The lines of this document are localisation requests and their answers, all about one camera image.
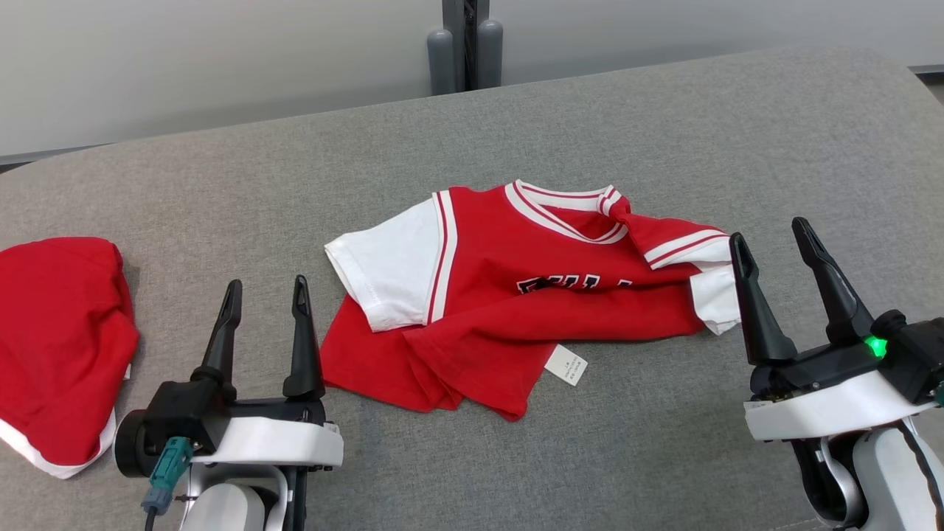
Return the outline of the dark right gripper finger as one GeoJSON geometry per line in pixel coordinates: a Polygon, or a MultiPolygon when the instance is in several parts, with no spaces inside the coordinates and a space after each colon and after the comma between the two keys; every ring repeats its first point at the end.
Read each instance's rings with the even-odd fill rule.
{"type": "Polygon", "coordinates": [[[735,288],[746,360],[749,365],[785,365],[798,356],[795,343],[783,333],[759,283],[759,268],[744,235],[732,233],[729,238],[735,288]]]}
{"type": "Polygon", "coordinates": [[[828,319],[826,336],[833,345],[860,342],[870,335],[873,316],[856,290],[839,268],[839,264],[827,251],[815,229],[802,216],[791,222],[796,245],[802,261],[813,272],[817,289],[828,319]]]}

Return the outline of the red shorts with white stripe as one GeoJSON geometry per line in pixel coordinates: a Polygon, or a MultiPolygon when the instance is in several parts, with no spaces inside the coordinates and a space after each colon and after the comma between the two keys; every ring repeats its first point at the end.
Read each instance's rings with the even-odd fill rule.
{"type": "Polygon", "coordinates": [[[44,473],[111,447],[139,342],[122,255],[98,237],[0,251],[0,440],[44,473]]]}

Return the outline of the grey fabric sofa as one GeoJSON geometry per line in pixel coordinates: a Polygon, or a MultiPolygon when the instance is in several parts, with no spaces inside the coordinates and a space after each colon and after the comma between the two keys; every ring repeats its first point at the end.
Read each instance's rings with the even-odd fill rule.
{"type": "MultiPolygon", "coordinates": [[[[635,212],[741,231],[800,349],[825,343],[791,219],[867,308],[944,316],[944,105],[874,51],[775,49],[392,102],[68,153],[0,174],[0,249],[92,235],[120,249],[142,334],[117,414],[198,365],[243,282],[234,384],[280,395],[294,277],[326,333],[344,289],[323,246],[449,186],[614,185],[635,212]]],[[[331,389],[344,464],[311,475],[327,531],[815,531],[792,451],[744,423],[741,334],[576,345],[509,423],[331,389]]]]}

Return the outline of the red white jersey shirt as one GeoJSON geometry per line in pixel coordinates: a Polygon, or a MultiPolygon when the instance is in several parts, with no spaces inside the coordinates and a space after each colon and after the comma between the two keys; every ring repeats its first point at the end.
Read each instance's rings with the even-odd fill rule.
{"type": "Polygon", "coordinates": [[[571,341],[715,335],[740,322],[728,235],[635,214],[613,186],[523,181],[434,192],[326,245],[345,288],[322,345],[330,386],[417,412],[465,399],[521,419],[571,341]]]}

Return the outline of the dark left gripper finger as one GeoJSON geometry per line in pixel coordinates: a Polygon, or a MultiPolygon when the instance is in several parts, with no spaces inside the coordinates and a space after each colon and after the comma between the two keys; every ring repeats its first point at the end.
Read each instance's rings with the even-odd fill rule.
{"type": "Polygon", "coordinates": [[[192,371],[192,382],[208,381],[216,385],[223,403],[234,403],[236,388],[232,384],[234,336],[242,316],[243,286],[239,279],[230,281],[210,333],[202,363],[192,371]]]}
{"type": "Polygon", "coordinates": [[[318,401],[326,393],[309,285],[303,275],[294,278],[292,299],[294,340],[291,370],[282,386],[289,401],[318,401]]]}

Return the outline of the grey metal partition post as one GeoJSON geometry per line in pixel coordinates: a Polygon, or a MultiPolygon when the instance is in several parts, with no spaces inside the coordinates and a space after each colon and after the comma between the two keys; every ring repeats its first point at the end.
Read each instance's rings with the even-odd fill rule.
{"type": "Polygon", "coordinates": [[[502,86],[504,27],[491,0],[439,0],[442,26],[427,37],[432,95],[502,86]]]}

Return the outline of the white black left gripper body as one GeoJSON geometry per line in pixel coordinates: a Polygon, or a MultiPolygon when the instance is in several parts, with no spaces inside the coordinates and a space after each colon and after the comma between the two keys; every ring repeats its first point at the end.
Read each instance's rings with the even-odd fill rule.
{"type": "MultiPolygon", "coordinates": [[[[216,451],[198,449],[194,465],[340,467],[344,441],[323,403],[241,400],[216,451]]],[[[162,450],[144,427],[144,410],[129,412],[116,431],[114,458],[129,478],[148,477],[162,450]]]]}

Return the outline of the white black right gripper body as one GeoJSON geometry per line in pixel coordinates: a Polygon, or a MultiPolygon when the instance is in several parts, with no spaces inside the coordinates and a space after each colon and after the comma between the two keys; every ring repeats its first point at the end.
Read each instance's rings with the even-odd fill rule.
{"type": "Polygon", "coordinates": [[[917,413],[878,367],[886,343],[866,337],[849,345],[826,345],[798,353],[783,339],[790,358],[759,357],[757,342],[745,340],[752,399],[744,404],[755,440],[806,440],[837,436],[892,423],[917,413]]]}

